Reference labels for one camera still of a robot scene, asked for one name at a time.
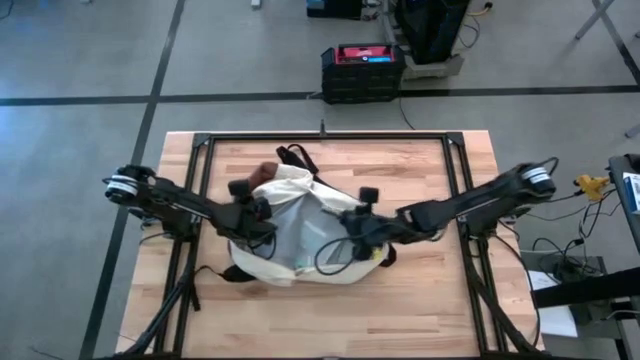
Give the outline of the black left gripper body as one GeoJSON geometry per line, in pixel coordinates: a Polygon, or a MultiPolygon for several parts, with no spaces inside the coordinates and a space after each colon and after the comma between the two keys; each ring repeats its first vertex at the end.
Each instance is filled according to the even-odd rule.
{"type": "Polygon", "coordinates": [[[240,245],[268,245],[277,226],[256,217],[255,202],[224,204],[217,218],[217,234],[240,245]]]}

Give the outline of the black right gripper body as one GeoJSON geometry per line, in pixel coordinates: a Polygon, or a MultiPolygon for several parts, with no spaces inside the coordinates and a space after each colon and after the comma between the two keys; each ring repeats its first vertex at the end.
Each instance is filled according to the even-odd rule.
{"type": "Polygon", "coordinates": [[[348,222],[343,226],[347,239],[353,244],[355,260],[370,259],[375,248],[381,248],[405,233],[405,226],[397,219],[355,212],[349,212],[348,222]]]}

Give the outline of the cream canvas backpack brown base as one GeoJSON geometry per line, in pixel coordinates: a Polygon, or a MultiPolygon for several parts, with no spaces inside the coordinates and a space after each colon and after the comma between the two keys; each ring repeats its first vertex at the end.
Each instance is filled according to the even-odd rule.
{"type": "Polygon", "coordinates": [[[393,245],[370,241],[360,221],[349,223],[364,204],[321,180],[304,147],[296,147],[279,147],[280,162],[264,162],[249,177],[250,193],[271,206],[275,233],[253,243],[230,240],[233,265],[215,274],[228,283],[349,285],[394,265],[393,245]]]}

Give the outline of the red and black toolbox stack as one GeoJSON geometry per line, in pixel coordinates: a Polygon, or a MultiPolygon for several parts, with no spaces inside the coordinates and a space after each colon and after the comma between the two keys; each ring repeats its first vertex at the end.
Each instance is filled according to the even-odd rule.
{"type": "Polygon", "coordinates": [[[321,54],[322,99],[328,104],[389,102],[400,94],[405,55],[389,43],[347,44],[321,54]]]}

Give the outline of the grey tower platform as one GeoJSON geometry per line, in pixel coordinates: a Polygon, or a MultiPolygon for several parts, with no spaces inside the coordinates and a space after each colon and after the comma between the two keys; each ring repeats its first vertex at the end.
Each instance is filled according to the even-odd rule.
{"type": "Polygon", "coordinates": [[[464,64],[464,58],[459,54],[451,56],[444,62],[429,64],[416,64],[410,55],[405,55],[404,60],[406,68],[403,78],[406,80],[455,76],[460,73],[464,64]]]}

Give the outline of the white paper sheets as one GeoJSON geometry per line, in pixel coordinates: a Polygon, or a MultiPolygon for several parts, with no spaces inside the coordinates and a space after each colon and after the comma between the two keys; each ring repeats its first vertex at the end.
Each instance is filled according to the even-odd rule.
{"type": "MultiPolygon", "coordinates": [[[[556,281],[547,273],[529,271],[532,289],[541,290],[556,286],[556,281]]],[[[546,335],[577,338],[574,317],[567,305],[538,309],[541,318],[541,333],[546,335]]]]}

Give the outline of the black computer tower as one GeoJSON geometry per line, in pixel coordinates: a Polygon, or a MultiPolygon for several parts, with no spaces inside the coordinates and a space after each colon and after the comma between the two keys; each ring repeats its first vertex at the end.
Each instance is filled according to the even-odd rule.
{"type": "Polygon", "coordinates": [[[416,64],[451,57],[471,0],[397,0],[394,17],[416,64]]]}

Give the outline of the black equipment box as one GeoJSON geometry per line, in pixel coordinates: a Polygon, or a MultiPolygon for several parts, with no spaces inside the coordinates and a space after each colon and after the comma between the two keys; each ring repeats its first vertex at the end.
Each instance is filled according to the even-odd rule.
{"type": "Polygon", "coordinates": [[[306,0],[308,17],[359,19],[363,0],[306,0]]]}

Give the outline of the black beam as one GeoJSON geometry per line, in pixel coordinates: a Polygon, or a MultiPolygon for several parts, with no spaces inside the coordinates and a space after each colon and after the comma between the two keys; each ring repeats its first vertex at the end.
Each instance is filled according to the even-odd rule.
{"type": "Polygon", "coordinates": [[[640,267],[532,292],[538,308],[640,296],[640,267]]]}

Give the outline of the blue and white box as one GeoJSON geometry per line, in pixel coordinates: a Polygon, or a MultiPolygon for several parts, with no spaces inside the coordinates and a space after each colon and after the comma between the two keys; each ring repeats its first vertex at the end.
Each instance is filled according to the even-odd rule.
{"type": "Polygon", "coordinates": [[[624,172],[622,180],[630,212],[640,215],[640,174],[624,172]]]}

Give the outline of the grey metal stand leg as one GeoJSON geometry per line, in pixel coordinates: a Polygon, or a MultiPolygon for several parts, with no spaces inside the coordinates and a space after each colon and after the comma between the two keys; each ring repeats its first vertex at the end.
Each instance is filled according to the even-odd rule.
{"type": "Polygon", "coordinates": [[[574,35],[575,40],[582,39],[586,35],[586,33],[595,25],[595,23],[607,14],[609,7],[616,0],[591,0],[591,1],[595,7],[595,10],[589,16],[589,18],[583,23],[583,25],[579,28],[579,30],[576,32],[576,34],[574,35]]]}

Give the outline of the black aluminium table frame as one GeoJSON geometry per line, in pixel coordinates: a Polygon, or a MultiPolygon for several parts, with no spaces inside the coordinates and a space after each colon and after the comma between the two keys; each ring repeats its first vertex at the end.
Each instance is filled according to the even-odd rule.
{"type": "MultiPolygon", "coordinates": [[[[350,194],[380,191],[377,211],[392,214],[414,202],[447,198],[453,189],[480,185],[498,172],[485,131],[218,133],[210,158],[209,196],[225,201],[227,183],[275,159],[277,147],[298,143],[321,178],[350,194]]],[[[481,348],[502,350],[509,341],[486,305],[472,298],[455,226],[435,243],[398,248],[397,262],[352,285],[260,281],[234,284],[220,274],[230,258],[224,239],[204,226],[197,255],[199,311],[171,318],[167,350],[196,358],[475,358],[481,348]]]]}

